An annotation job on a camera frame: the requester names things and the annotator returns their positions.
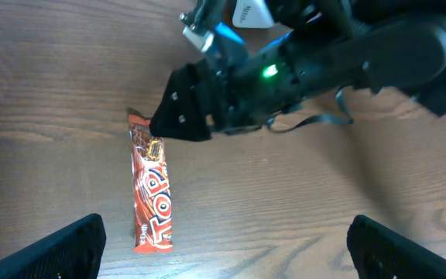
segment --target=screw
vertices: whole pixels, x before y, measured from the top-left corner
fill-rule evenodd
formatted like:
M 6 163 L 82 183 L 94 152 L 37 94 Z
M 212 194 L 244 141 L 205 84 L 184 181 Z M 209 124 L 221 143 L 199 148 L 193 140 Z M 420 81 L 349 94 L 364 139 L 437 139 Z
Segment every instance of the screw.
M 366 71 L 366 70 L 368 70 L 369 69 L 369 61 L 364 61 L 364 63 L 362 64 L 362 69 L 364 70 L 364 71 Z

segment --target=robotic arm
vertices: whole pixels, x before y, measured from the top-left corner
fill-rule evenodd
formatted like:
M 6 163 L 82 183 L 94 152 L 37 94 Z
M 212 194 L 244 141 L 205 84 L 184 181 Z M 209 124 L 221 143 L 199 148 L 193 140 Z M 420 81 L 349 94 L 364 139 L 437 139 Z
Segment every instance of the robotic arm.
M 172 73 L 151 120 L 154 136 L 204 141 L 211 133 L 248 133 L 339 86 L 375 94 L 395 86 L 434 114 L 446 114 L 446 1 L 249 3 L 233 22 L 256 8 L 264 23 L 270 16 L 293 32 L 249 57 L 243 40 L 221 23 L 227 3 L 198 0 L 180 20 L 206 58 Z

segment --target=brown tabletop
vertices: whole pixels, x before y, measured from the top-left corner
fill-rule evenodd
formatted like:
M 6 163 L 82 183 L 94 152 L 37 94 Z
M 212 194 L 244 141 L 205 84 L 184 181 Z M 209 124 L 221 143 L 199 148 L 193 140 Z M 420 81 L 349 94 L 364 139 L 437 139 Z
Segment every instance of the brown tabletop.
M 152 115 L 172 69 L 200 58 L 177 20 L 194 3 L 0 1 L 0 259 L 92 212 L 100 277 L 356 278 L 357 214 L 446 258 L 446 117 L 394 90 L 349 92 L 349 127 L 167 139 L 174 250 L 132 252 L 125 108 Z M 256 50 L 283 32 L 243 35 Z

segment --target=red wrapper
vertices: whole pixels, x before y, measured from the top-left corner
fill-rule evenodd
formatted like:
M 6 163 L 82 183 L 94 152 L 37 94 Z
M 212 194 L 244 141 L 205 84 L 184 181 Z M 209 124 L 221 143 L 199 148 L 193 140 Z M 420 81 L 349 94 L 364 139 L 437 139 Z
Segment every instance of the red wrapper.
M 137 253 L 167 253 L 171 242 L 171 195 L 163 139 L 151 136 L 149 120 L 130 113 Z

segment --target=green light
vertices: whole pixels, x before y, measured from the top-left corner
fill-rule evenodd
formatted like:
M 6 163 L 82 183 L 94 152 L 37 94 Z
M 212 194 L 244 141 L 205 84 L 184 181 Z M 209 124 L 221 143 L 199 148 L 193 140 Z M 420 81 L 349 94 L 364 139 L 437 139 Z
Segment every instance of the green light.
M 262 72 L 262 76 L 264 78 L 271 78 L 272 76 L 274 76 L 275 74 L 278 74 L 278 69 L 276 69 L 276 64 L 273 64 L 269 67 L 267 67 L 266 69 L 264 69 L 264 71 Z

